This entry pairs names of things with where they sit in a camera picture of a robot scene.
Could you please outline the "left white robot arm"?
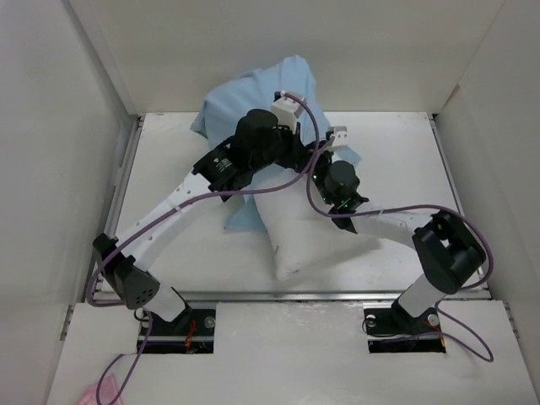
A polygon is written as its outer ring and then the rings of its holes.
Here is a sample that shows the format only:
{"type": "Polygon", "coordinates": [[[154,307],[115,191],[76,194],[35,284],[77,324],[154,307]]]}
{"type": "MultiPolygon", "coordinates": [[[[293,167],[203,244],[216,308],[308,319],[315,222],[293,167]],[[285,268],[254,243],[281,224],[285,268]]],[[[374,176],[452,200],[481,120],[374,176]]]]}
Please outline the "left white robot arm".
{"type": "Polygon", "coordinates": [[[190,307],[173,287],[160,282],[150,268],[161,252],[193,222],[233,196],[253,195],[254,176],[271,165],[306,172],[306,147],[300,140],[299,118],[309,107],[305,98],[277,92],[271,107],[252,109],[235,132],[197,161],[179,186],[130,229],[94,239],[98,267],[87,298],[91,305],[98,278],[116,293],[115,306],[143,309],[159,318],[170,334],[188,327],[190,307]]]}

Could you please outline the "white pillow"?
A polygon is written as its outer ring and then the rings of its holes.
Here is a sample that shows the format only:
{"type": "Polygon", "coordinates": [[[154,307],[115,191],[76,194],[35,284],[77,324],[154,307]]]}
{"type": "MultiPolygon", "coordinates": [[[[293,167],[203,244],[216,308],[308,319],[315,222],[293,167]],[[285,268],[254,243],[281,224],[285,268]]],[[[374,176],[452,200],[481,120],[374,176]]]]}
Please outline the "white pillow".
{"type": "Polygon", "coordinates": [[[254,200],[267,229],[280,282],[333,269],[381,247],[377,238],[339,229],[316,213],[306,195],[305,178],[279,191],[256,194],[254,200]]]}

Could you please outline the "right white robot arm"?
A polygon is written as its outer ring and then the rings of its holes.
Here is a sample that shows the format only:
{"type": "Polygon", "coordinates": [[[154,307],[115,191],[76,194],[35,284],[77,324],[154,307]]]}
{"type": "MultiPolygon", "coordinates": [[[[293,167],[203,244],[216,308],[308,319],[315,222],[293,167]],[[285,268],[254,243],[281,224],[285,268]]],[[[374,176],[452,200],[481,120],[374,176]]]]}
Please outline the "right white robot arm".
{"type": "Polygon", "coordinates": [[[360,180],[347,161],[331,149],[344,146],[345,130],[331,127],[310,145],[309,187],[330,209],[324,215],[339,229],[391,240],[412,249],[421,275],[387,308],[365,313],[368,331],[377,337],[427,332],[438,316],[436,305],[465,289],[468,279],[491,254],[479,232],[458,212],[433,204],[375,208],[359,194],[360,180]]]}

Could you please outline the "light blue pillowcase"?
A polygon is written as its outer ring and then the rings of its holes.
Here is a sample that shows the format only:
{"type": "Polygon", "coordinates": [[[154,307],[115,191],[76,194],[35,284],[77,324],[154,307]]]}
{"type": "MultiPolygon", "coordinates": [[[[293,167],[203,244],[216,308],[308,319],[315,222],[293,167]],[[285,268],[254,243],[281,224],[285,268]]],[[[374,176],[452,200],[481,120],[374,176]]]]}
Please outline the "light blue pillowcase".
{"type": "MultiPolygon", "coordinates": [[[[233,135],[238,121],[252,109],[269,110],[274,101],[274,93],[285,90],[304,96],[322,133],[332,125],[316,99],[316,79],[309,63],[301,56],[285,57],[280,63],[258,68],[239,78],[230,80],[211,90],[202,103],[202,109],[191,125],[191,130],[208,140],[210,149],[233,135]]],[[[301,139],[304,144],[315,140],[311,119],[300,116],[301,139]]],[[[262,189],[264,181],[281,174],[284,169],[271,165],[257,173],[250,185],[262,189]]],[[[267,233],[262,222],[254,196],[244,196],[244,205],[229,216],[225,228],[236,231],[257,231],[267,233]]]]}

